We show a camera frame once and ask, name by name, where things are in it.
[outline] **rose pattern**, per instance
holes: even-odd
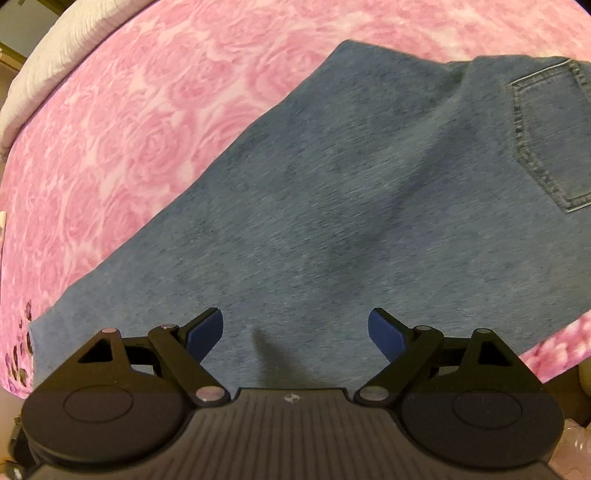
[[[42,315],[343,40],[438,61],[591,60],[588,30],[570,0],[154,2],[81,62],[9,155],[0,187],[2,386],[23,398],[31,391],[25,305],[33,321]],[[15,346],[26,385],[12,374]],[[522,358],[545,381],[589,355],[591,312]]]

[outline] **metal pivot pin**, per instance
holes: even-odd
[[[208,387],[201,387],[195,392],[195,396],[204,403],[212,403],[221,400],[226,394],[222,387],[210,385]]]
[[[371,402],[378,402],[384,401],[388,398],[390,393],[384,387],[379,387],[377,385],[370,385],[368,387],[363,387],[359,391],[359,396],[363,398],[365,401]]]

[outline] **ribbed black surface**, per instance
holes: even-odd
[[[230,405],[198,411],[175,444],[141,465],[106,474],[43,467],[32,480],[497,478],[559,480],[542,464],[518,472],[475,473],[440,463],[417,450],[386,411],[356,406],[341,390],[244,390]]]

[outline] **logo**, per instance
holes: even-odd
[[[283,397],[283,400],[288,401],[289,403],[291,403],[293,405],[297,401],[300,401],[300,396],[296,395],[295,393],[290,393],[289,395],[286,395],[285,397]]]

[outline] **blue denim jeans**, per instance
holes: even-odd
[[[591,308],[591,64],[347,41],[31,325],[35,385],[103,327],[208,307],[237,387],[347,387],[383,307],[518,353]]]

